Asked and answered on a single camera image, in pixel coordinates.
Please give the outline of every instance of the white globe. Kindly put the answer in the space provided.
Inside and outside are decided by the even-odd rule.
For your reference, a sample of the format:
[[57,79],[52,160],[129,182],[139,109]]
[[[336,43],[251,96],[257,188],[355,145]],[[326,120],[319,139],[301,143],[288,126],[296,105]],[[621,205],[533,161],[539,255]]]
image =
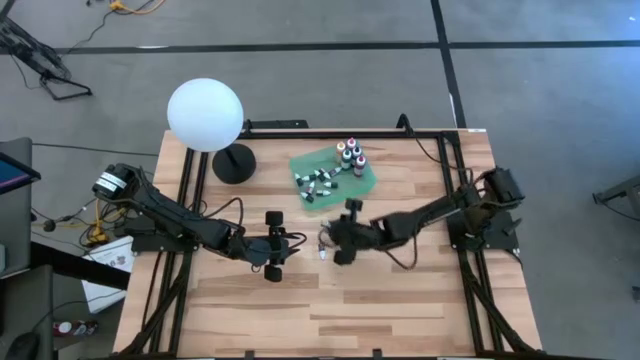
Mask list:
[[231,145],[242,130],[244,113],[238,96],[213,79],[180,85],[167,106],[169,127],[193,150],[218,151]]

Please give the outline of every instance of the table leg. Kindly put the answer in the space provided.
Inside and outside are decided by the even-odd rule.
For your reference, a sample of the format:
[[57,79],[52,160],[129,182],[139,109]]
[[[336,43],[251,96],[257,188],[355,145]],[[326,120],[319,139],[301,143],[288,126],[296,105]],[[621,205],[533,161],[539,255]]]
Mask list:
[[129,273],[126,271],[31,242],[31,268],[44,264],[51,265],[57,274],[116,289],[126,290],[129,284]]

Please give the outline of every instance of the computer screen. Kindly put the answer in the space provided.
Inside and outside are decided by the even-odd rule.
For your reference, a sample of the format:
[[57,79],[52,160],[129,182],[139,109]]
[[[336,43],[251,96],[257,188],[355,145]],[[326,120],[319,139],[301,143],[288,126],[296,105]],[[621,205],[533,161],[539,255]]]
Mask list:
[[38,172],[9,155],[0,153],[0,194],[31,184],[39,179]]

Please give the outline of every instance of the white sphere lamp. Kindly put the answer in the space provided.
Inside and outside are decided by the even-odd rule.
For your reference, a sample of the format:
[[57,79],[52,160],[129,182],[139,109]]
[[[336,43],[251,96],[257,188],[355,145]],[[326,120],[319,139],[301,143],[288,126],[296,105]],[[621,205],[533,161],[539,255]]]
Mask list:
[[189,148],[217,151],[213,171],[223,182],[239,184],[253,175],[253,152],[245,145],[233,144],[242,131],[244,112],[238,96],[227,85],[214,79],[187,81],[171,95],[167,118],[176,137]]

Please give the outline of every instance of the yellow cable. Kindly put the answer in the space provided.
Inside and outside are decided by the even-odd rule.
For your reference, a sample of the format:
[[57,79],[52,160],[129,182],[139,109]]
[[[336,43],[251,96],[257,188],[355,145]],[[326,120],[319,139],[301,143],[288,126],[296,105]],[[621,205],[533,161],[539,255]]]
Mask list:
[[135,15],[147,15],[147,14],[151,14],[152,12],[156,11],[160,5],[162,5],[164,3],[165,0],[159,0],[151,9],[149,10],[133,10],[128,8],[125,4],[122,3],[122,1],[120,0],[115,0],[114,2],[112,2],[111,4],[109,4],[109,7],[111,8],[111,10],[116,11],[116,10],[124,10],[124,11],[128,11],[132,14]]

